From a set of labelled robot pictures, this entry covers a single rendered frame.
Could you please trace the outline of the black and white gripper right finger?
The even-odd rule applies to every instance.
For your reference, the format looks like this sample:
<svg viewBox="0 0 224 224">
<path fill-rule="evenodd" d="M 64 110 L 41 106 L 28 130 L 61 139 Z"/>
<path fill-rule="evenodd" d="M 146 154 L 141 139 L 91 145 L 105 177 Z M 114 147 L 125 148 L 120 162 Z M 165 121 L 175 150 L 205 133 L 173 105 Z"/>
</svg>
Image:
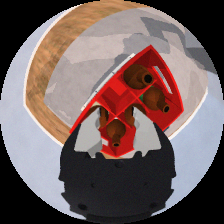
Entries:
<svg viewBox="0 0 224 224">
<path fill-rule="evenodd" d="M 152 122 L 136 107 L 132 107 L 132 116 L 135 118 L 136 133 L 133 148 L 142 152 L 143 156 L 155 157 L 167 164 L 172 178 L 176 177 L 175 156 L 171 142 L 160 127 Z"/>
</svg>

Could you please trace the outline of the red crate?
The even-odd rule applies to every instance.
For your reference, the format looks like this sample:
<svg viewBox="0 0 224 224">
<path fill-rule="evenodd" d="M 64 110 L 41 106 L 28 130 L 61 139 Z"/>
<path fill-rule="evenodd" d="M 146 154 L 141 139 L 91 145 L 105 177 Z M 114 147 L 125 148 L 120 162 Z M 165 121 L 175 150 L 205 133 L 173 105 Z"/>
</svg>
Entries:
<svg viewBox="0 0 224 224">
<path fill-rule="evenodd" d="M 140 100 L 139 96 L 141 96 L 151 85 L 147 86 L 142 90 L 135 90 L 130 88 L 126 83 L 124 84 L 121 78 L 121 74 L 131 64 L 141 64 L 145 66 L 148 71 L 153 75 L 154 84 L 152 83 L 152 86 L 160 89 L 164 93 L 166 99 L 165 102 L 170 105 L 170 111 L 167 114 L 163 114 L 161 110 L 150 110 Z M 154 66 L 157 66 L 163 74 L 171 89 L 172 94 L 169 93 L 165 83 L 163 82 L 162 78 L 160 77 Z M 82 114 L 80 114 L 79 118 L 76 120 L 69 133 L 71 134 L 72 131 L 76 128 L 77 124 L 81 124 L 82 121 L 87 118 L 88 111 L 90 110 L 94 102 L 97 101 L 100 105 L 102 105 L 105 109 L 109 111 L 109 119 L 107 124 L 109 124 L 114 118 L 117 117 L 126 126 L 126 133 L 120 139 L 121 146 L 119 147 L 112 146 L 112 139 L 108 137 L 106 133 L 107 124 L 105 125 L 105 127 L 99 129 L 101 137 L 108 141 L 108 146 L 102 144 L 103 149 L 101 150 L 101 152 L 104 152 L 108 155 L 117 158 L 134 150 L 133 140 L 135 137 L 136 130 L 135 127 L 127 124 L 124 116 L 124 110 L 129 105 L 131 105 L 136 99 L 140 102 L 141 105 L 143 105 L 143 108 L 147 110 L 147 117 L 149 117 L 152 122 L 155 122 L 162 131 L 165 130 L 169 125 L 171 125 L 184 111 L 182 99 L 174 77 L 162 57 L 152 45 L 149 45 L 140 53 L 136 54 L 135 57 L 131 58 L 128 63 L 123 65 L 122 68 L 119 69 L 119 71 L 111 77 L 111 79 L 99 90 L 99 92 L 89 102 L 88 106 L 85 107 Z"/>
</svg>

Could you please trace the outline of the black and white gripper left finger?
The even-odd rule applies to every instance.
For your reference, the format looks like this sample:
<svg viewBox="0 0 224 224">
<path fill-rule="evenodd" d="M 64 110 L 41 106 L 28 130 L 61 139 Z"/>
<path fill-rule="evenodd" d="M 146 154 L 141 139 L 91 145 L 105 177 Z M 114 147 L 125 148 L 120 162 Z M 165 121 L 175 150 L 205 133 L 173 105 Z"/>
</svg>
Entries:
<svg viewBox="0 0 224 224">
<path fill-rule="evenodd" d="M 64 182 L 67 170 L 76 162 L 95 158 L 96 152 L 103 149 L 100 131 L 101 108 L 97 108 L 68 137 L 60 155 L 60 174 L 58 179 Z"/>
</svg>

